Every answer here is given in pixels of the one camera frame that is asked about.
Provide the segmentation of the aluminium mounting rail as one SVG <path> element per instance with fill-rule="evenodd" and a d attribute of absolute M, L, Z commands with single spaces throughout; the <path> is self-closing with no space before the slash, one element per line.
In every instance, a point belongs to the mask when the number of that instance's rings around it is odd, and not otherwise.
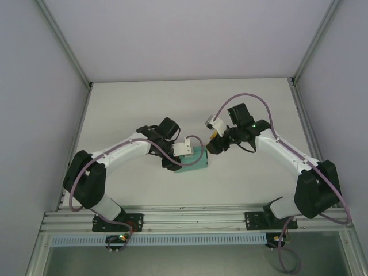
<path fill-rule="evenodd" d="M 245 212 L 262 211 L 260 205 L 127 206 L 127 213 L 143 214 L 144 233 L 247 232 Z M 67 208 L 44 214 L 41 233 L 92 233 L 94 214 Z"/>

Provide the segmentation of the left black connector board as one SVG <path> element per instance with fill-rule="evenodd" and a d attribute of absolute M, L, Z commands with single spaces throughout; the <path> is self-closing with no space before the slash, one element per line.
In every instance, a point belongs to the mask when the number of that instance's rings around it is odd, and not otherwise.
<path fill-rule="evenodd" d="M 131 236 L 128 233 L 117 236 L 108 236 L 105 240 L 106 248 L 109 252 L 120 252 L 127 246 L 130 238 Z"/>

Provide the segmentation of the aluminium table side rail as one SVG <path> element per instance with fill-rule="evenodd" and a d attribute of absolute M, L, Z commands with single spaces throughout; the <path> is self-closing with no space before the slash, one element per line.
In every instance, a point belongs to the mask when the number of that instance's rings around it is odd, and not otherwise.
<path fill-rule="evenodd" d="M 76 130 L 75 130 L 73 138 L 72 138 L 71 148 L 68 152 L 66 165 L 64 167 L 63 175 L 62 175 L 62 178 L 61 178 L 60 194 L 59 194 L 59 198 L 57 200 L 57 204 L 56 204 L 56 208 L 55 208 L 56 212 L 58 212 L 60 210 L 60 208 L 63 206 L 64 195 L 65 195 L 64 187 L 63 187 L 63 180 L 64 180 L 64 177 L 67 173 L 67 170 L 68 170 L 68 168 L 69 168 L 69 166 L 70 166 L 70 164 L 71 164 L 71 162 L 74 158 L 74 154 L 76 152 L 76 149 L 77 149 L 77 146 L 78 146 L 78 143 L 79 143 L 79 138 L 80 138 L 80 135 L 81 135 L 81 131 L 82 131 L 83 123 L 84 123 L 84 120 L 85 120 L 85 116 L 86 116 L 87 108 L 88 108 L 88 105 L 89 105 L 89 101 L 90 101 L 90 97 L 91 97 L 91 92 L 93 90 L 93 86 L 94 86 L 94 82 L 90 82 L 89 89 L 87 91 L 86 98 L 85 98 L 85 101 L 84 101 L 83 106 L 82 106 L 82 110 L 80 112 L 80 115 L 77 117 Z"/>
<path fill-rule="evenodd" d="M 326 177 L 331 178 L 331 181 L 336 181 L 337 174 L 332 173 L 331 162 L 324 161 L 321 156 L 301 94 L 294 84 L 294 79 L 288 78 L 287 81 L 308 145 L 308 150 L 302 150 L 306 154 L 303 160 L 309 159 L 313 166 L 320 169 Z M 303 214 L 312 218 L 316 214 L 324 213 L 329 208 L 333 208 L 339 200 L 326 182 L 315 172 L 314 168 L 307 166 L 297 177 L 295 202 L 301 208 Z"/>

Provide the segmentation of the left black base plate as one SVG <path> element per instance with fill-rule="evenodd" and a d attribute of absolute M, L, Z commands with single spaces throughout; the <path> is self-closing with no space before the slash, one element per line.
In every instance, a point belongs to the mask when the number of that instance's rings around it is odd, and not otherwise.
<path fill-rule="evenodd" d="M 113 221 L 106 221 L 95 215 L 92 220 L 93 232 L 141 232 L 143 229 L 144 215 L 141 213 L 126 213 L 117 216 Z"/>

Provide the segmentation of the teal paper box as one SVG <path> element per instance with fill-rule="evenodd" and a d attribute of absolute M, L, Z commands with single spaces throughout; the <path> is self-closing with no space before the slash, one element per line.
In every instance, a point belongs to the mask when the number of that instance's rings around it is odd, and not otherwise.
<path fill-rule="evenodd" d="M 193 148 L 193 153 L 190 155 L 181 155 L 179 156 L 179 160 L 182 164 L 190 164 L 194 163 L 196 160 L 199 159 L 200 155 L 202 154 L 201 159 L 191 166 L 183 166 L 179 170 L 175 171 L 175 173 L 184 173 L 193 170 L 201 170 L 208 167 L 208 152 L 206 148 L 201 148 L 200 146 Z"/>

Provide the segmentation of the right black connector board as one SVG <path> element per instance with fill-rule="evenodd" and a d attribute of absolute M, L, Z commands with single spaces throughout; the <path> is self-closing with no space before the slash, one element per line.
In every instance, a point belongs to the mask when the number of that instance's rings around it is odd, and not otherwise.
<path fill-rule="evenodd" d="M 266 246 L 268 248 L 277 248 L 279 242 L 280 233 L 266 233 Z M 283 234 L 280 247 L 284 247 L 285 244 L 290 242 L 290 236 Z"/>

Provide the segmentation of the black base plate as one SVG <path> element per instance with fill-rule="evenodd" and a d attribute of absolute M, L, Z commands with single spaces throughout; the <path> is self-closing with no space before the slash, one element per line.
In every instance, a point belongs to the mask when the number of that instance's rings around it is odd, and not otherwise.
<path fill-rule="evenodd" d="M 281 230 L 288 220 L 266 212 L 245 212 L 244 218 L 247 230 Z"/>
<path fill-rule="evenodd" d="M 113 221 L 106 221 L 95 215 L 92 220 L 93 232 L 141 232 L 143 229 L 144 215 L 141 213 L 126 213 L 117 216 Z"/>

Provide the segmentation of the black connector board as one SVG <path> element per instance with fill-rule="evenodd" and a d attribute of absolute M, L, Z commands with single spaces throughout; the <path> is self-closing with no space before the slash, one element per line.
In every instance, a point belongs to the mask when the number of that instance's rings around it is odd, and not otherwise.
<path fill-rule="evenodd" d="M 117 236 L 108 236 L 105 240 L 106 248 L 109 252 L 120 252 L 127 246 L 130 238 L 131 236 L 128 233 Z"/>
<path fill-rule="evenodd" d="M 266 233 L 266 246 L 268 248 L 277 248 L 279 242 L 280 233 Z M 284 247 L 285 244 L 290 242 L 290 236 L 283 234 L 280 247 Z"/>

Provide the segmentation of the grey metal sheet panel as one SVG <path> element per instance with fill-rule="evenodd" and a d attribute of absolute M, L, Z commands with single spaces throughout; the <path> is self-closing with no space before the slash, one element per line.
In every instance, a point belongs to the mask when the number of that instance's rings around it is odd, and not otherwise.
<path fill-rule="evenodd" d="M 294 233 L 282 253 L 297 276 L 351 276 L 337 233 Z M 276 250 L 264 245 L 52 248 L 44 276 L 287 276 Z"/>

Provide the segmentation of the aluminium lower frame profile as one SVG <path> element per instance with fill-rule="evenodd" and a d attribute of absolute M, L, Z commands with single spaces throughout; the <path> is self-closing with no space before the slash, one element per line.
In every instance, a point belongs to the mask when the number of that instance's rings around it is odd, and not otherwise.
<path fill-rule="evenodd" d="M 25 276 L 43 276 L 51 244 L 51 235 L 38 235 Z"/>
<path fill-rule="evenodd" d="M 368 276 L 368 262 L 355 229 L 339 232 L 351 276 Z"/>

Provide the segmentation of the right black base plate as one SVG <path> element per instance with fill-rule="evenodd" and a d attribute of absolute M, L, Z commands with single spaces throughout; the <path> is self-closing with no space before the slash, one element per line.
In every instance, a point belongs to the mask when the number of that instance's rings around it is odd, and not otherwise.
<path fill-rule="evenodd" d="M 266 212 L 245 212 L 244 218 L 247 230 L 281 230 L 288 220 Z"/>

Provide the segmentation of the aluminium frame post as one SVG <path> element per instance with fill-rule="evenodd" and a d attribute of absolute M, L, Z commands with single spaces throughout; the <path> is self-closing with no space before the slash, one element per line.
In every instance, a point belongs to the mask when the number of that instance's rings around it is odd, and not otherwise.
<path fill-rule="evenodd" d="M 68 43 L 65 35 L 63 34 L 59 24 L 57 23 L 55 17 L 53 16 L 51 10 L 49 9 L 45 0 L 34 0 L 35 4 L 40 9 L 43 17 L 47 21 L 49 27 L 53 35 L 56 37 L 61 49 L 65 53 L 68 61 L 72 65 L 74 71 L 79 76 L 80 80 L 83 82 L 84 86 L 87 88 L 88 91 L 91 90 L 93 83 L 89 81 L 84 69 L 82 68 L 80 62 L 76 58 L 70 44 Z"/>
<path fill-rule="evenodd" d="M 334 18 L 336 17 L 336 14 L 338 13 L 343 2 L 344 0 L 330 1 L 329 6 L 322 17 L 322 20 L 320 21 L 313 35 L 313 38 L 307 47 L 307 50 L 305 51 L 294 75 L 291 77 L 291 82 L 294 87 L 297 86 L 298 81 L 300 80 L 308 64 L 312 60 L 313 55 L 318 50 L 320 43 L 322 42 L 325 34 L 327 33 L 330 25 L 332 24 Z"/>

